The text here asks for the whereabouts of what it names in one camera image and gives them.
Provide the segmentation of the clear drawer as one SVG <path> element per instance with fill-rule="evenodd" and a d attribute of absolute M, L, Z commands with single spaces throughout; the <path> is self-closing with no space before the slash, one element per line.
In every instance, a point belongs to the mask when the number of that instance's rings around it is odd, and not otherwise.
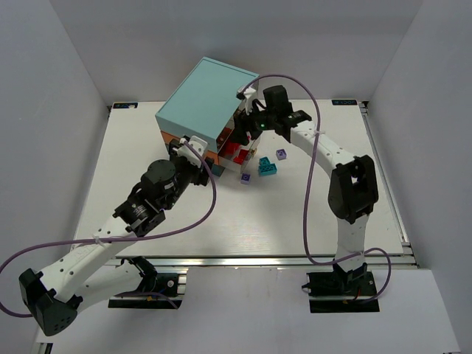
<path fill-rule="evenodd" d="M 221 167 L 235 173 L 243 173 L 249 161 L 257 152 L 261 138 L 249 140 L 248 145 L 231 142 L 229 139 L 218 152 L 218 161 Z"/>

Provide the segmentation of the small teal lego brick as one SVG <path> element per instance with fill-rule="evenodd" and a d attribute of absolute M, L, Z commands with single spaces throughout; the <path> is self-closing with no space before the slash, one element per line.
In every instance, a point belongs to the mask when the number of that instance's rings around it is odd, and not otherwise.
<path fill-rule="evenodd" d="M 270 160 L 268 159 L 268 157 L 264 156 L 264 157 L 259 159 L 259 165 L 260 166 L 264 166 L 264 165 L 267 165 L 267 164 L 270 164 Z"/>

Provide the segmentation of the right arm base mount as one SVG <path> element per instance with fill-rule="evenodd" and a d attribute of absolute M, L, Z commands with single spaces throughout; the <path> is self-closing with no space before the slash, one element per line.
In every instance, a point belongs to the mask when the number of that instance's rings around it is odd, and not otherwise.
<path fill-rule="evenodd" d="M 308 295 L 310 313 L 378 313 L 377 288 L 371 271 L 345 285 L 332 272 L 307 273 L 302 290 Z"/>

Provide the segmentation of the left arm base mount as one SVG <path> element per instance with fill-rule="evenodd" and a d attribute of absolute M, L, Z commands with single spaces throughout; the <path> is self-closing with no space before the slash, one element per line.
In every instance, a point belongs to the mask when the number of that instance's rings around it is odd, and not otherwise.
<path fill-rule="evenodd" d="M 178 310 L 185 292 L 186 275 L 157 270 L 143 257 L 123 259 L 120 265 L 138 266 L 143 280 L 131 296 L 114 296 L 108 301 L 111 309 Z"/>

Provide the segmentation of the purple lego brick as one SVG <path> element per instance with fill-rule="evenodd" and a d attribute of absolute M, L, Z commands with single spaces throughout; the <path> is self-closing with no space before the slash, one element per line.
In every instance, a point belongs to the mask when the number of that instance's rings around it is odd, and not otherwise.
<path fill-rule="evenodd" d="M 284 149 L 276 150 L 276 157 L 279 161 L 287 159 L 287 153 Z"/>
<path fill-rule="evenodd" d="M 248 173 L 243 173 L 240 177 L 240 183 L 245 184 L 245 185 L 249 185 L 250 182 L 251 182 L 251 175 L 248 174 Z"/>

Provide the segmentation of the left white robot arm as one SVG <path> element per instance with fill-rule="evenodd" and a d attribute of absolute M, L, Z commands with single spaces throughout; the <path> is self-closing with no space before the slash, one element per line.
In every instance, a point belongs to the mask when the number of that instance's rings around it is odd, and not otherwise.
<path fill-rule="evenodd" d="M 189 185 L 211 182 L 212 165 L 211 158 L 175 153 L 152 162 L 94 240 L 40 271 L 28 268 L 20 275 L 22 300 L 45 336 L 62 332 L 80 312 L 110 297 L 167 295 L 167 281 L 143 256 L 124 259 L 104 275 L 97 271 L 153 232 Z"/>

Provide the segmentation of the red sloped lego brick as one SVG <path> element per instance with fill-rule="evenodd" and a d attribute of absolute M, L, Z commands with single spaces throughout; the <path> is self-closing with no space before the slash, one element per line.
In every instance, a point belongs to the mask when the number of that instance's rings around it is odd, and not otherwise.
<path fill-rule="evenodd" d="M 228 141 L 224 146 L 224 155 L 233 156 L 239 147 L 239 143 Z"/>

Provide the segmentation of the large teal lego brick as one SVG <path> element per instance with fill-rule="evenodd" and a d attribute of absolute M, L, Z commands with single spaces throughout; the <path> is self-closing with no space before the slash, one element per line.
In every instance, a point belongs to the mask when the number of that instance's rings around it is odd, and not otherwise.
<path fill-rule="evenodd" d="M 277 173 L 275 164 L 262 164 L 258 167 L 259 176 L 272 176 Z"/>

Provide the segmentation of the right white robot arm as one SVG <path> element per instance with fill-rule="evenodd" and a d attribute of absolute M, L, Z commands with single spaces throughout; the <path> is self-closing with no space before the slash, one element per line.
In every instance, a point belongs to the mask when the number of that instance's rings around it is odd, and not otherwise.
<path fill-rule="evenodd" d="M 330 261 L 334 271 L 355 277 L 366 271 L 364 244 L 369 215 L 378 202 L 375 163 L 368 155 L 357 156 L 331 140 L 321 131 L 321 119 L 303 110 L 294 110 L 281 85 L 264 90 L 265 105 L 260 106 L 256 90 L 241 87 L 237 98 L 244 110 L 235 119 L 230 139 L 242 145 L 273 131 L 310 157 L 308 180 L 315 166 L 330 179 L 327 202 L 337 220 L 337 249 Z"/>

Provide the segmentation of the red curved lego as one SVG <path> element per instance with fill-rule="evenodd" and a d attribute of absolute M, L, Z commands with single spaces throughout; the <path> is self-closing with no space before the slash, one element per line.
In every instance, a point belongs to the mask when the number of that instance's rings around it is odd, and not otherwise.
<path fill-rule="evenodd" d="M 249 150 L 241 149 L 238 156 L 246 158 L 249 154 Z"/>

